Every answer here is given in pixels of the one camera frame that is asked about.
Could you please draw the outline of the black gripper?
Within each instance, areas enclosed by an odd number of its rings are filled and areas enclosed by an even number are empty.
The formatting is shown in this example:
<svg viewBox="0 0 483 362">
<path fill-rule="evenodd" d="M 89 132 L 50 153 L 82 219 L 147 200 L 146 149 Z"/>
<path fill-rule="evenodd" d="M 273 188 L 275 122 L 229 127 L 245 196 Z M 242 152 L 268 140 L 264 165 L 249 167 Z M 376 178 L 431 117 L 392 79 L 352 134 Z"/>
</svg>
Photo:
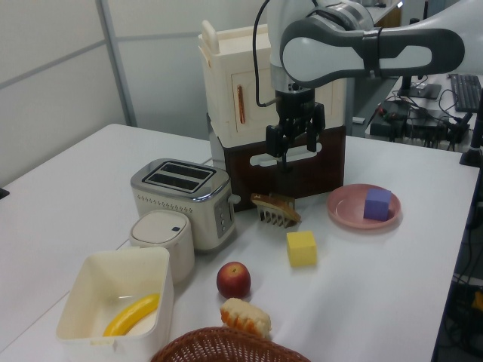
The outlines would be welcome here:
<svg viewBox="0 0 483 362">
<path fill-rule="evenodd" d="M 305 89 L 295 93 L 276 91 L 276 111 L 278 124 L 266 127 L 266 150 L 278 159 L 283 173 L 290 168 L 287 163 L 289 147 L 284 133 L 306 132 L 307 150 L 316 152 L 320 133 L 325 129 L 325 108 L 315 101 L 315 90 Z"/>
</svg>

